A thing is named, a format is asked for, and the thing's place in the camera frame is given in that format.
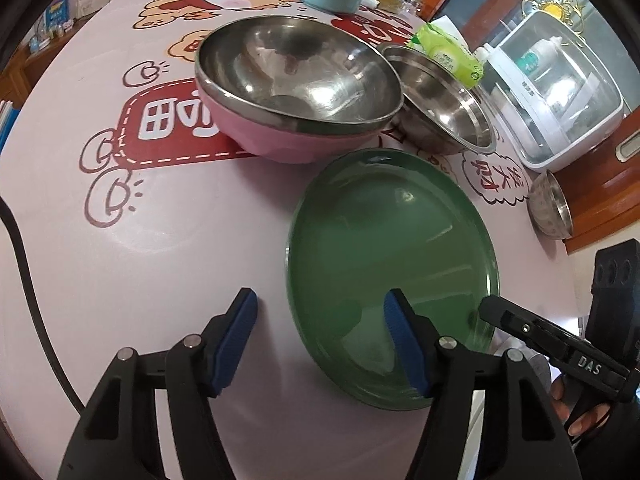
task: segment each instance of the human hand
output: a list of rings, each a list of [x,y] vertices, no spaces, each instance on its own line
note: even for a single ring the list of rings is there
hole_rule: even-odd
[[[561,376],[556,378],[553,384],[551,384],[549,393],[551,394],[551,405],[554,407],[558,418],[564,424],[564,422],[569,418],[569,415],[571,415],[571,410],[561,400],[562,396],[564,396],[564,383],[562,382]],[[609,404],[599,404],[592,410],[589,410],[587,413],[581,415],[580,418],[578,418],[569,427],[569,436],[579,436],[583,434],[585,431],[590,430],[593,426],[595,426],[601,419],[602,421],[599,425],[602,426],[609,418],[606,415],[607,413],[609,413],[610,407],[611,406]]]

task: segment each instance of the white table surface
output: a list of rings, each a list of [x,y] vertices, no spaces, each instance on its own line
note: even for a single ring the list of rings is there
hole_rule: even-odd
[[[206,113],[193,115],[197,99],[185,101],[193,99],[193,42],[226,22],[307,16],[375,44],[405,41],[420,20],[368,10],[343,19],[292,0],[152,2],[113,0],[72,38],[34,88],[0,158],[0,190],[20,225],[42,317],[69,380],[86,402],[119,348],[170,348],[250,286],[260,316],[234,382],[212,402],[238,479],[404,478],[427,411],[385,412],[342,393],[311,360],[290,316],[290,218],[325,163],[288,166],[239,153]],[[162,2],[179,8],[158,18]],[[143,115],[152,120],[157,111],[153,100],[165,100],[166,120],[140,128]],[[388,135],[375,143],[417,151]],[[494,155],[430,160],[478,208],[501,293],[567,326],[577,309],[566,251],[532,228],[527,177],[504,135]],[[522,186],[498,168],[513,178],[511,168]],[[49,480],[78,414],[40,347],[1,231],[0,406],[20,449]],[[175,480],[166,397],[158,398],[166,474]]]

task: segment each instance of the transparent storage box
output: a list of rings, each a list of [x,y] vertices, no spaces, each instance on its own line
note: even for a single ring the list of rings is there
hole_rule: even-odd
[[[540,40],[557,37],[555,52],[526,75],[520,66],[527,53]],[[491,50],[482,86],[510,126],[521,160],[535,171],[569,165],[610,135],[623,117],[622,94],[598,56],[542,10]]]

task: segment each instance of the bowl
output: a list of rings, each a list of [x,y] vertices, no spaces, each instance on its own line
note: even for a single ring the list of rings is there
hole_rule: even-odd
[[[404,106],[398,113],[398,126],[411,142],[442,155],[495,151],[490,111],[477,92],[417,50],[389,43],[379,45],[378,50],[402,82]]]
[[[195,75],[220,130],[281,162],[357,148],[402,106],[398,75],[379,52],[305,18],[255,16],[214,30]]]
[[[550,171],[540,174],[529,188],[527,201],[533,224],[554,240],[565,240],[574,234],[574,223],[564,193]]]

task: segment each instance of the plate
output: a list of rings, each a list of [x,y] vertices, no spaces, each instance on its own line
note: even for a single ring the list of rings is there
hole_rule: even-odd
[[[409,386],[385,326],[399,287],[441,335],[486,351],[482,298],[498,294],[491,238],[465,193],[431,164],[398,150],[360,150],[309,185],[287,247],[287,291],[300,337],[341,389],[371,406],[430,404]]]

